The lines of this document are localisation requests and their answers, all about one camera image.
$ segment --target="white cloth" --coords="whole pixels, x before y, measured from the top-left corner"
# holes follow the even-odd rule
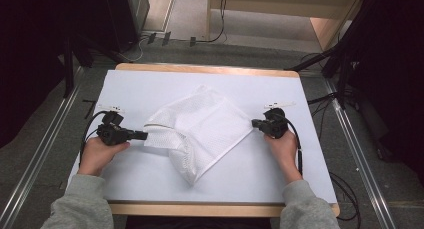
[[[169,158],[194,183],[252,130],[249,117],[216,91],[201,86],[159,109],[146,122],[145,146],[168,148]]]

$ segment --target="metal rail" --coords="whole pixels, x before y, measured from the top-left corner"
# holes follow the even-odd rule
[[[334,86],[333,82],[329,79],[325,80],[327,91],[329,93],[336,92],[337,89]],[[362,147],[359,144],[358,138],[350,124],[349,118],[347,117],[346,112],[340,107],[337,100],[333,100],[333,107],[336,111],[337,117],[339,119],[340,125],[342,126],[343,132],[349,144],[349,148],[352,152],[352,156],[355,160],[356,165],[358,166],[359,173],[364,182],[365,189],[368,192],[371,203],[374,207],[377,218],[380,222],[382,228],[396,228],[395,222],[392,215],[390,214],[389,207],[384,199],[383,193],[380,190],[380,187],[377,181],[374,178],[373,173],[368,165],[368,162],[365,158],[364,153],[362,152]]]
[[[28,167],[26,168],[24,174],[19,180],[18,184],[15,186],[7,205],[1,214],[0,217],[0,228],[9,229],[12,228],[12,225],[23,205],[25,199],[27,198],[32,185],[37,178],[38,173],[43,166],[44,161],[49,154],[50,148],[53,145],[53,142],[62,127],[63,121],[65,120],[68,112],[75,100],[76,95],[78,94],[79,87],[81,84],[81,79],[84,75],[84,69],[79,67],[75,75],[75,87],[72,90],[68,98],[63,99],[62,103],[59,106],[59,109],[56,112],[53,120],[51,121],[49,127],[47,128],[46,133],[43,136],[40,144],[37,147],[37,150],[34,153]]]

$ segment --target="crumpled white fabric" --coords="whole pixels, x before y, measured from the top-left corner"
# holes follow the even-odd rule
[[[159,109],[146,122],[145,146],[168,148],[191,185],[252,130],[249,117],[207,86]]]

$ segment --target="person's right hand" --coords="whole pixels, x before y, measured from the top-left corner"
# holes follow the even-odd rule
[[[84,147],[78,174],[100,176],[103,168],[112,160],[115,154],[127,149],[129,146],[129,142],[107,146],[99,137],[88,139]]]
[[[296,168],[297,141],[296,136],[289,130],[279,139],[264,135],[265,141],[271,146],[272,154],[280,165],[287,183],[302,180],[302,175]]]

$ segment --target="person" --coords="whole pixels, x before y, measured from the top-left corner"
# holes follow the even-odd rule
[[[267,135],[264,138],[287,182],[280,228],[339,228],[329,204],[315,196],[296,168],[295,135],[287,131],[279,139]],[[52,204],[50,218],[42,228],[113,228],[112,213],[102,195],[105,181],[99,176],[114,155],[129,146],[128,142],[106,146],[100,138],[90,138],[77,174],[72,177],[65,195]]]

